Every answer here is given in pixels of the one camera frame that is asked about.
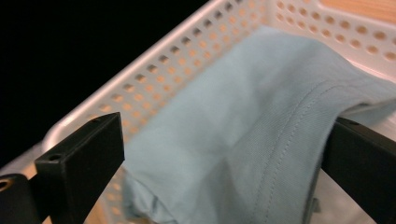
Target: folded fabric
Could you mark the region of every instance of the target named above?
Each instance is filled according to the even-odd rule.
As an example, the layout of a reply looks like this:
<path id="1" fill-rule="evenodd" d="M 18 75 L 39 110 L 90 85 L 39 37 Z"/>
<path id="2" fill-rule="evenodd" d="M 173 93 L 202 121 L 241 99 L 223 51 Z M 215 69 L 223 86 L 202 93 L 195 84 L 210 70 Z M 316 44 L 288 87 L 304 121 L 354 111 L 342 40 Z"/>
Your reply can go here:
<path id="1" fill-rule="evenodd" d="M 304 223 L 336 118 L 364 108 L 385 117 L 394 107 L 376 105 L 395 99 L 393 83 L 318 41 L 262 27 L 128 143 L 125 212 L 158 223 Z"/>

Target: stitching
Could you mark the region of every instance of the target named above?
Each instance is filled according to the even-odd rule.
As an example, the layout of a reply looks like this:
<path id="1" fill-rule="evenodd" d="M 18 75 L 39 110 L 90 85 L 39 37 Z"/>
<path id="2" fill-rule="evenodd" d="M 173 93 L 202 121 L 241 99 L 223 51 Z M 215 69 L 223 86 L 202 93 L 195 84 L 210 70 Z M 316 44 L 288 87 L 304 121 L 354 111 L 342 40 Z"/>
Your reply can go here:
<path id="1" fill-rule="evenodd" d="M 298 118 L 296 124 L 294 125 L 294 127 L 293 127 L 293 129 L 292 129 L 292 131 L 291 131 L 291 135 L 290 135 L 290 137 L 289 137 L 288 143 L 286 144 L 285 148 L 282 150 L 281 156 L 280 156 L 280 158 L 279 158 L 279 160 L 278 160 L 278 162 L 277 162 L 277 164 L 276 164 L 275 175 L 274 175 L 274 177 L 273 177 L 273 182 L 272 182 L 272 184 L 271 184 L 271 193 L 270 193 L 269 203 L 268 203 L 268 205 L 267 205 L 267 208 L 265 209 L 265 220 L 264 220 L 264 223 L 267 223 L 267 221 L 268 221 L 269 210 L 270 210 L 271 205 L 272 205 L 272 200 L 273 200 L 273 196 L 274 196 L 274 189 L 275 189 L 275 183 L 276 183 L 276 180 L 277 180 L 277 173 L 278 173 L 279 168 L 280 168 L 280 163 L 283 161 L 283 158 L 285 157 L 286 153 L 288 152 L 288 148 L 289 148 L 289 146 L 290 146 L 290 143 L 291 143 L 291 141 L 292 141 L 292 139 L 293 139 L 293 137 L 294 137 L 294 135 L 295 135 L 295 131 L 297 130 L 297 128 L 298 128 L 298 126 L 299 126 L 301 120 L 302 120 L 303 117 L 305 116 L 306 112 L 308 112 L 308 110 L 309 110 L 315 103 L 318 102 L 318 98 L 319 98 L 319 97 L 321 97 L 321 96 L 322 96 L 323 94 L 325 94 L 326 92 L 331 91 L 331 90 L 333 90 L 333 89 L 335 89 L 335 88 L 339 88 L 339 87 L 351 87 L 351 88 L 353 88 L 353 87 L 357 87 L 357 86 L 342 85 L 342 84 L 340 84 L 340 85 L 332 86 L 332 87 L 330 87 L 329 89 L 323 91 L 320 95 L 318 95 L 315 99 L 313 99 L 313 100 L 308 104 L 308 106 L 305 108 L 305 111 L 303 112 L 302 115 L 300 115 L 300 117 Z"/>
<path id="2" fill-rule="evenodd" d="M 280 136 L 282 135 L 282 133 L 285 131 L 285 128 L 286 128 L 286 126 L 287 126 L 287 124 L 289 123 L 289 121 L 290 121 L 290 119 L 291 119 L 291 117 L 294 115 L 294 112 L 297 110 L 297 108 L 300 106 L 300 104 L 301 104 L 301 102 L 314 90 L 314 89 L 316 89 L 318 86 L 320 86 L 320 85 L 322 85 L 322 84 L 324 84 L 324 83 L 326 83 L 326 82 L 328 82 L 328 80 L 325 80 L 325 81 L 322 81 L 322 82 L 319 82 L 317 85 L 315 85 L 314 87 L 312 87 L 301 99 L 300 99 L 300 101 L 298 102 L 298 104 L 293 108 L 293 110 L 292 110 L 292 112 L 290 113 L 290 115 L 288 116 L 288 119 L 286 120 L 286 122 L 285 122 L 285 124 L 283 125 L 283 127 L 282 127 L 282 129 L 281 129 L 281 131 L 279 132 L 279 134 L 277 135 L 277 137 L 276 137 L 276 143 L 274 144 L 274 146 L 271 148 L 271 153 L 270 153 L 270 158 L 273 156 L 273 154 L 274 154 L 274 152 L 275 152 L 275 148 L 276 148 L 276 146 L 277 146 L 277 144 L 278 144 L 278 141 L 279 141 L 279 138 L 280 138 Z M 264 164 L 264 170 L 263 170 L 263 172 L 262 172 L 262 179 L 261 179 L 261 181 L 260 181 L 260 186 L 259 186 L 259 189 L 257 190 L 257 195 L 259 196 L 260 195 L 260 193 L 262 192 L 262 186 L 263 186 L 263 181 L 264 181 L 264 178 L 265 178 L 265 172 L 266 172 L 266 170 L 267 170 L 267 168 L 268 168 L 268 161 Z M 259 197 L 256 197 L 256 202 L 254 203 L 254 207 L 253 207 L 253 212 L 251 213 L 251 216 L 250 216 L 250 218 L 248 219 L 248 223 L 252 223 L 253 222 L 253 216 L 254 216 L 254 214 L 256 213 L 256 211 L 257 211 L 257 206 L 259 205 Z"/>

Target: light blue cloth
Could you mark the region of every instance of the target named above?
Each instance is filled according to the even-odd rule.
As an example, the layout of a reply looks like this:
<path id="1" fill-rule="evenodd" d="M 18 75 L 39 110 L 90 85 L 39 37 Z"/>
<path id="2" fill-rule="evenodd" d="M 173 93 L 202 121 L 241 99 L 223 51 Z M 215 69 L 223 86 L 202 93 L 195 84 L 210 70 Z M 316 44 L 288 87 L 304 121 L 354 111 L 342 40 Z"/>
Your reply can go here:
<path id="1" fill-rule="evenodd" d="M 303 223 L 337 116 L 395 98 L 393 83 L 319 42 L 262 27 L 126 146 L 125 211 L 158 223 Z"/>

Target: basket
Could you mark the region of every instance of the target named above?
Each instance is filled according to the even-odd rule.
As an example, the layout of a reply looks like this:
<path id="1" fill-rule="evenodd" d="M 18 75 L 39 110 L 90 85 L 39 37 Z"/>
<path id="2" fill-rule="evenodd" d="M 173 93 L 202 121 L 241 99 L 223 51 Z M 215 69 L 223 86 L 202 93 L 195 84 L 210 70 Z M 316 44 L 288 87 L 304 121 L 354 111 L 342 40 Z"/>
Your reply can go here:
<path id="1" fill-rule="evenodd" d="M 194 76 L 262 24 L 315 38 L 360 69 L 396 82 L 396 25 L 326 7 L 326 2 L 206 3 L 56 123 L 44 139 L 44 150 L 88 120 L 116 111 L 121 113 L 123 139 L 128 142 Z M 121 180 L 119 170 L 100 199 L 108 223 L 128 223 L 120 207 Z"/>

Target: perforated basket wall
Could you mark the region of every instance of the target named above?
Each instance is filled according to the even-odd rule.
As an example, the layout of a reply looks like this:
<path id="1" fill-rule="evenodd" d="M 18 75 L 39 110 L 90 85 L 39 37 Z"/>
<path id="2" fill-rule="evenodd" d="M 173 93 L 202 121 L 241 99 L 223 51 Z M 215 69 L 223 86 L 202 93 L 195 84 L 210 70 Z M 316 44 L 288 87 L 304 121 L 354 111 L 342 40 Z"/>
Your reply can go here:
<path id="1" fill-rule="evenodd" d="M 89 119 L 120 111 L 124 141 L 235 43 L 265 24 L 318 39 L 359 68 L 396 81 L 396 26 L 326 8 L 317 1 L 216 0 L 120 71 L 47 134 L 50 149 Z M 117 174 L 101 199 L 109 223 L 127 223 Z"/>

